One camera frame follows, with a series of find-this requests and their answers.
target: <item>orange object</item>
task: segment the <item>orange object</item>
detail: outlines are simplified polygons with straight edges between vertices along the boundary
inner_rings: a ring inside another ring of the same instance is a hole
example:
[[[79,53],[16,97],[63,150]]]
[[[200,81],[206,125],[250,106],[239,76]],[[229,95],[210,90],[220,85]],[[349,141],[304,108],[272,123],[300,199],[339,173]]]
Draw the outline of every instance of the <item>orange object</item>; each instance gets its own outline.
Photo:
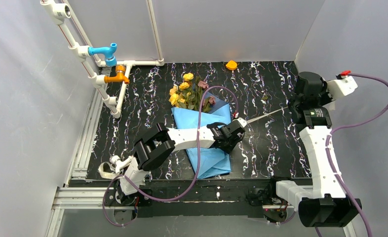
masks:
[[[230,60],[227,64],[226,64],[226,68],[233,71],[237,68],[237,63],[233,60]]]
[[[104,77],[104,82],[124,82],[125,84],[129,84],[129,79],[124,75],[126,68],[123,65],[116,66],[116,76],[115,77]]]

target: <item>blue cloth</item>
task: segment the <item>blue cloth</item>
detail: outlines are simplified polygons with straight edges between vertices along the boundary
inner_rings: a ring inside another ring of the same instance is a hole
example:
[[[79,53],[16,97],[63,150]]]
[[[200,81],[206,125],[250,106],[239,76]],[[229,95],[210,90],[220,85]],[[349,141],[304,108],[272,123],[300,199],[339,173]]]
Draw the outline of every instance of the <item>blue cloth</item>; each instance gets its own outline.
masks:
[[[198,111],[181,108],[172,108],[175,123],[178,129],[197,128]],[[231,122],[231,112],[229,104],[216,97],[216,104],[211,107],[209,113],[201,113],[201,126],[206,126],[214,122],[229,124]],[[197,148],[187,149],[188,157],[193,166],[194,172],[197,169]],[[219,174],[227,174],[231,171],[229,154],[217,148],[200,149],[201,160],[198,179],[205,179]]]

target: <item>yellow object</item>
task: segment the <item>yellow object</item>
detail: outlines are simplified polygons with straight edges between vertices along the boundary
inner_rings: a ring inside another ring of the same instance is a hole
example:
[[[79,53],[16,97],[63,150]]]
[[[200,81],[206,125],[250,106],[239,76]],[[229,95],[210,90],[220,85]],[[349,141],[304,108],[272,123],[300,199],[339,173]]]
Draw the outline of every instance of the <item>yellow object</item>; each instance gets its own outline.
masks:
[[[187,89],[188,87],[190,87],[190,84],[188,84],[187,82],[183,82],[180,85],[180,90]]]
[[[178,87],[175,85],[172,89],[169,90],[169,95],[175,94],[177,92]]]
[[[171,95],[169,102],[171,102],[171,105],[176,105],[178,102],[178,94]]]
[[[105,83],[110,82],[124,82],[125,84],[129,84],[129,79],[124,75],[126,68],[123,65],[116,66],[116,76],[115,77],[104,77]]]
[[[184,78],[184,81],[190,81],[194,78],[194,75],[192,73],[187,73],[187,74],[184,74],[183,78]]]
[[[226,64],[226,68],[233,71],[237,68],[237,63],[233,60],[230,60],[227,64]]]

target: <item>pink flower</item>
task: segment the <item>pink flower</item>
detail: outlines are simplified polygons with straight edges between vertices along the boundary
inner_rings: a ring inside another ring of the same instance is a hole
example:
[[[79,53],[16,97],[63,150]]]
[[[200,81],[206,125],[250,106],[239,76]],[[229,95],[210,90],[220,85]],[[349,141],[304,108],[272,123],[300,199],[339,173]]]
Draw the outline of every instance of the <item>pink flower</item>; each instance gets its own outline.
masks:
[[[203,88],[204,90],[206,90],[208,88],[208,84],[203,82],[202,80],[198,82],[197,84],[199,87]]]
[[[216,104],[216,98],[214,96],[208,97],[208,102],[210,102],[210,105],[213,106]]]

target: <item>marble table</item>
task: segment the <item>marble table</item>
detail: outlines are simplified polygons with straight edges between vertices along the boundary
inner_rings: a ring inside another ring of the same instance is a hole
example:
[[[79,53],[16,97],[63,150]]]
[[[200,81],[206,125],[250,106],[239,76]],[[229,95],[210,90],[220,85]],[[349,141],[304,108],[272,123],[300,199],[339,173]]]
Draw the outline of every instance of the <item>marble table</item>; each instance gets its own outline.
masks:
[[[224,63],[134,67],[121,118],[115,119],[109,109],[102,109],[87,179],[102,179],[97,172],[100,163],[113,155],[126,158],[132,154],[134,141],[153,124],[163,122],[175,127],[168,93],[174,84],[182,82],[185,73],[201,76],[210,86],[222,85],[233,91],[239,102],[239,116],[247,120],[285,107],[298,74],[291,61],[242,62],[235,71],[227,70]],[[118,96],[120,86],[110,83],[107,92]],[[216,90],[213,94],[234,104],[225,91]],[[232,151],[230,159],[231,173],[215,179],[311,177],[304,146],[288,109],[247,126],[243,141]],[[152,171],[152,178],[158,180],[189,180],[193,176],[185,151],[173,153],[159,169]]]

